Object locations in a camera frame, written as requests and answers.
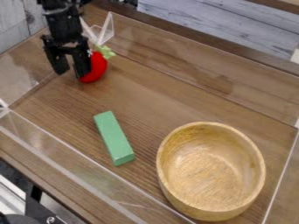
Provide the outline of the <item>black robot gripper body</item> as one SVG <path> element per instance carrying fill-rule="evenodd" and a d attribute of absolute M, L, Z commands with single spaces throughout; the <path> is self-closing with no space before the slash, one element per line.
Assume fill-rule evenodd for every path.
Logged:
<path fill-rule="evenodd" d="M 87 54 L 90 47 L 83 37 L 79 8 L 46 7 L 43 15 L 51 32 L 42 36 L 45 51 L 49 54 Z"/>

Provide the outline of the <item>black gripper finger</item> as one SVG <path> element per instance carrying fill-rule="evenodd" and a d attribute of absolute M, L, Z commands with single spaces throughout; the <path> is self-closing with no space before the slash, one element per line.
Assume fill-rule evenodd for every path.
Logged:
<path fill-rule="evenodd" d="M 63 46 L 50 38 L 43 38 L 42 41 L 43 49 L 51 63 L 51 67 L 55 73 L 58 75 L 62 75 L 71 69 Z"/>
<path fill-rule="evenodd" d="M 73 50 L 73 60 L 78 78 L 83 78 L 91 71 L 90 43 L 85 38 Z"/>

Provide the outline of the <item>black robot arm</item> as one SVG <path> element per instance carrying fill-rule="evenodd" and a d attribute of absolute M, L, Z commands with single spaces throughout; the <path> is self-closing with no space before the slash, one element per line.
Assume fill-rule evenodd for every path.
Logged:
<path fill-rule="evenodd" d="M 42 35 L 43 50 L 58 75 L 71 70 L 67 56 L 74 60 L 77 78 L 91 72 L 90 39 L 83 35 L 77 0 L 37 0 L 43 8 L 50 33 Z"/>

